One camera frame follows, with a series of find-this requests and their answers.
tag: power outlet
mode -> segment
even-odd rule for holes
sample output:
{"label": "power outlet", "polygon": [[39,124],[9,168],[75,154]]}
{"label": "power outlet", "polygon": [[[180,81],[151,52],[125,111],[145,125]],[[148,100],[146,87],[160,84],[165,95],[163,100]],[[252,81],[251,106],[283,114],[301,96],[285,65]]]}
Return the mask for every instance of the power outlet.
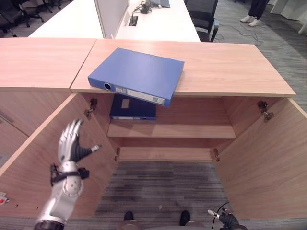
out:
{"label": "power outlet", "polygon": [[130,18],[129,26],[136,26],[136,23],[138,22],[138,16],[133,16]]}

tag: binder ring hole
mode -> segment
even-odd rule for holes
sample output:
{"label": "binder ring hole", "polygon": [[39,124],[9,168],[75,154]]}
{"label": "binder ring hole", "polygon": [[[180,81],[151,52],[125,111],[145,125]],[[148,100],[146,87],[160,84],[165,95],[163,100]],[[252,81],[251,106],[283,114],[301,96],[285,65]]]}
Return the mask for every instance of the binder ring hole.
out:
{"label": "binder ring hole", "polygon": [[110,89],[111,89],[111,86],[110,86],[109,83],[105,83],[105,89],[106,89],[106,90],[110,90]]}

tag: desk partition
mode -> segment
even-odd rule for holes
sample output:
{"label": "desk partition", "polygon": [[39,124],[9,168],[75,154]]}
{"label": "desk partition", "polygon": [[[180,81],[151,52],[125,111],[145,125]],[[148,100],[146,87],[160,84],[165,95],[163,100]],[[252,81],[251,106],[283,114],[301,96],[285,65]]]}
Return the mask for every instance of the desk partition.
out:
{"label": "desk partition", "polygon": [[114,38],[124,17],[129,0],[95,0],[104,38]]}

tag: white sneaker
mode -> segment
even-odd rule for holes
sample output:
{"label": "white sneaker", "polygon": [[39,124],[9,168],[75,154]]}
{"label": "white sneaker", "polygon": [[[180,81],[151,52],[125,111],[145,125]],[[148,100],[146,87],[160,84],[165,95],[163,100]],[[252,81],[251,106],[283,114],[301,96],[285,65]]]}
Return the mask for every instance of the white sneaker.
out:
{"label": "white sneaker", "polygon": [[249,19],[251,19],[251,16],[246,16],[245,18],[242,18],[240,21],[242,22],[242,23],[247,23],[248,21],[249,21]]}
{"label": "white sneaker", "polygon": [[258,20],[257,18],[255,18],[250,24],[248,24],[249,26],[256,26],[258,25],[260,22],[260,20]]}

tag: wooden desk surface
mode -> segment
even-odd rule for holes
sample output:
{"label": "wooden desk surface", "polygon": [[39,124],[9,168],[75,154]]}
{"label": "wooden desk surface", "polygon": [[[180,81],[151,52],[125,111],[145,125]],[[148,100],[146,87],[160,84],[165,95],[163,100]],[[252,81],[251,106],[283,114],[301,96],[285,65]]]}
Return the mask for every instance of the wooden desk surface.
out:
{"label": "wooden desk surface", "polygon": [[70,91],[95,39],[1,38],[0,91]]}
{"label": "wooden desk surface", "polygon": [[175,95],[277,96],[295,92],[254,45],[98,39],[71,86],[72,92],[106,92],[87,77],[117,47],[185,61]]}

